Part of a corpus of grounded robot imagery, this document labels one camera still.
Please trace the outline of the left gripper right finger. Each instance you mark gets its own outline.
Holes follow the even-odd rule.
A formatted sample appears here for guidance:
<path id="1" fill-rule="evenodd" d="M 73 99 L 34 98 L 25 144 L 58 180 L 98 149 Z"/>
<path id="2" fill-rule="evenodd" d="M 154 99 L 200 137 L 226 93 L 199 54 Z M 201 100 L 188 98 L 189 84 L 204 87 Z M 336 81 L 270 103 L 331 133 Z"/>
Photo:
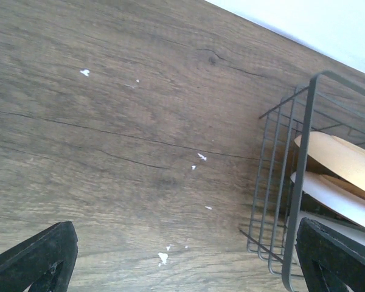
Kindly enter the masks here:
<path id="1" fill-rule="evenodd" d="M 365 291 L 364 245 L 303 218 L 296 252 L 309 291 Z"/>

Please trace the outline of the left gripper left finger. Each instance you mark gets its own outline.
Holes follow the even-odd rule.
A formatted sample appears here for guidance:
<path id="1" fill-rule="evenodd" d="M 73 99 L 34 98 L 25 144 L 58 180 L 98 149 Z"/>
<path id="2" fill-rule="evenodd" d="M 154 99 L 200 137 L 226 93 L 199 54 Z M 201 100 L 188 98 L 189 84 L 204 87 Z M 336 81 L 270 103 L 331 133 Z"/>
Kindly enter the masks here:
<path id="1" fill-rule="evenodd" d="M 67 291 L 78 254 L 70 221 L 58 222 L 0 254 L 0 291 Z"/>

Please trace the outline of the white blue striped plate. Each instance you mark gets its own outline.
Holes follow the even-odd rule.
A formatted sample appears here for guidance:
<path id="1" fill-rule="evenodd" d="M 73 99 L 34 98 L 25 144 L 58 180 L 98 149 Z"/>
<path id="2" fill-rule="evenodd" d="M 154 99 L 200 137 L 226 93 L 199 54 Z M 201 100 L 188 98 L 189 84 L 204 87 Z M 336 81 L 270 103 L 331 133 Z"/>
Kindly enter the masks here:
<path id="1" fill-rule="evenodd" d="M 340 216 L 365 228 L 365 182 L 360 185 L 305 172 L 302 191 Z"/>

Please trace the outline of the orange plastic plate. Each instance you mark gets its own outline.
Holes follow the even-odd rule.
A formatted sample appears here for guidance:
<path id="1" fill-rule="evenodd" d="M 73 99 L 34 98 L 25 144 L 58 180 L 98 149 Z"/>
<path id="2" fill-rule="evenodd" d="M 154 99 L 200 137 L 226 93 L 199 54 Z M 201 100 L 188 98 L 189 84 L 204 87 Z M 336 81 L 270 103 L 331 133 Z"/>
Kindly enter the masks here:
<path id="1" fill-rule="evenodd" d="M 312 131 L 307 154 L 340 179 L 353 185 L 365 182 L 365 149 L 340 137 Z"/>

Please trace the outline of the dark wire dish rack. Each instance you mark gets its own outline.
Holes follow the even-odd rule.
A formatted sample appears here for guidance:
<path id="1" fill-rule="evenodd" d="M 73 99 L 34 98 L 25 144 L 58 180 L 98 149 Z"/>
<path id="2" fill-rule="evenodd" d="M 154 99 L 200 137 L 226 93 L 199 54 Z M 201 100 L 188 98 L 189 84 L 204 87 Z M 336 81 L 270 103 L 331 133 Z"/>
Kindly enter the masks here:
<path id="1" fill-rule="evenodd" d="M 365 87 L 323 71 L 296 86 L 262 118 L 251 217 L 243 234 L 248 251 L 267 264 L 287 291 L 302 291 L 306 285 L 296 252 L 299 212 L 359 226 L 302 191 L 305 172 L 336 176 L 308 156 L 309 134 L 323 132 L 365 149 Z"/>

